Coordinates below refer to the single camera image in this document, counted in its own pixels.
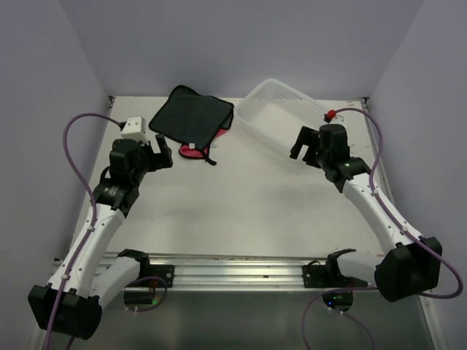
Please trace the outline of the grey and yellow towel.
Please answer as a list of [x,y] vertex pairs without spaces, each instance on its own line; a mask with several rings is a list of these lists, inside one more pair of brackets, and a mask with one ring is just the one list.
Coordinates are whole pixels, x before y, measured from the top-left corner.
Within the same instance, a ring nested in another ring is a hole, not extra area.
[[209,155],[212,142],[230,130],[233,119],[231,102],[179,85],[155,113],[149,129],[177,142],[181,157],[215,166]]

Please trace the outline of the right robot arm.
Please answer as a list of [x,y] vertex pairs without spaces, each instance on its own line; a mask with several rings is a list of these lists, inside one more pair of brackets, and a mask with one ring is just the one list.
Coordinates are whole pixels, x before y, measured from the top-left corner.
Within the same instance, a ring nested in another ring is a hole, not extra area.
[[440,242],[425,238],[406,222],[376,185],[371,185],[371,169],[360,157],[350,154],[347,131],[339,124],[314,130],[300,129],[290,157],[296,159],[302,147],[303,161],[320,168],[325,178],[360,212],[382,247],[382,257],[369,257],[356,249],[343,249],[327,256],[321,273],[329,284],[363,287],[371,284],[390,301],[433,289],[439,282],[442,253]]

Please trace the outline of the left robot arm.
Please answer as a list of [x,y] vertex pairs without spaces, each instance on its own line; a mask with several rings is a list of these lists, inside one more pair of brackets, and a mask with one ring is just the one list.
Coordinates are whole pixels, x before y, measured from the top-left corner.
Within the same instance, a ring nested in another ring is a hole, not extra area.
[[149,255],[133,249],[124,249],[105,272],[96,272],[109,242],[139,197],[144,176],[173,166],[164,136],[158,134],[155,140],[158,152],[153,152],[150,142],[113,141],[109,165],[90,197],[78,237],[46,285],[31,288],[28,302],[38,326],[46,332],[45,348],[53,332],[89,339],[104,309],[125,287],[169,288],[167,281],[153,274]]

